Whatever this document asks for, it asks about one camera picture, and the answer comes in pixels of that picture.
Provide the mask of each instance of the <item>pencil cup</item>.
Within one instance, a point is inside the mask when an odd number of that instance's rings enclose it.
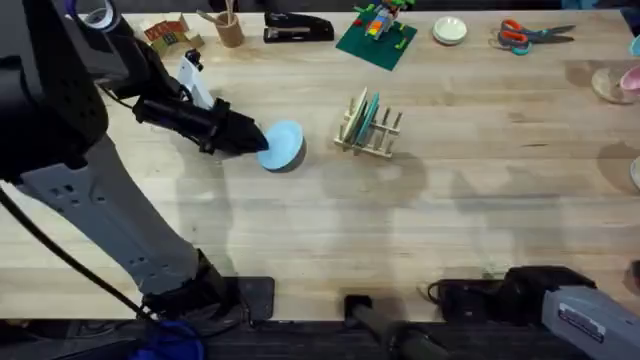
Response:
[[[229,24],[227,21],[228,14],[226,12],[220,13],[217,19],[223,24]],[[244,42],[244,35],[242,34],[242,28],[240,27],[240,21],[236,14],[231,15],[232,21],[229,25],[219,25],[216,23],[218,34],[222,44],[229,48],[238,47]]]

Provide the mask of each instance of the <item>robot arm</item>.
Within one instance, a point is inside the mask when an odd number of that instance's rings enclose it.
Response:
[[[0,30],[12,36],[0,49],[0,179],[57,211],[117,261],[152,311],[172,316],[224,303],[220,274],[123,167],[94,81],[118,98],[139,96],[139,122],[174,130],[200,151],[241,154],[267,142],[228,103],[217,99],[206,110],[185,101],[157,55],[105,4],[103,15],[114,21],[84,23],[61,17],[50,1],[3,1]]]

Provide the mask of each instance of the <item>light blue plate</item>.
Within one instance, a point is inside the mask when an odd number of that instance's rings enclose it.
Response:
[[[367,109],[367,115],[365,115],[364,117],[364,121],[362,122],[362,127],[360,128],[360,132],[358,133],[358,137],[356,138],[356,141],[355,141],[355,143],[360,146],[364,146],[362,142],[366,137],[365,135],[367,134],[367,131],[369,131],[369,125],[371,124],[371,120],[373,120],[373,117],[376,115],[376,112],[378,111],[379,101],[380,101],[380,93],[375,93],[375,95],[373,95],[373,99],[371,100],[371,105],[369,106],[369,109]]]
[[[300,152],[304,142],[302,127],[295,121],[275,123],[264,135],[269,150],[257,154],[258,162],[267,170],[279,170],[289,165]]]
[[[633,56],[640,56],[640,36],[636,37],[631,41],[631,45],[629,45],[629,52]]]

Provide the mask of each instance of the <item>pink bowl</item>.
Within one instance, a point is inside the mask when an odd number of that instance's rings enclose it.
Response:
[[[632,68],[622,76],[620,88],[635,95],[640,95],[640,66]]]

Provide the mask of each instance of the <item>green lego baseplate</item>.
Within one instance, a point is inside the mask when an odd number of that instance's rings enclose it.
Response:
[[[354,21],[336,48],[391,71],[411,44],[418,30],[405,25],[400,31],[402,25],[396,22],[387,33],[382,34],[379,40],[374,40],[372,36],[365,36],[365,32],[367,24],[375,17],[376,14],[372,11],[360,13],[358,20],[361,21],[361,25],[355,25]],[[397,49],[396,45],[405,38],[407,41],[404,47]]]

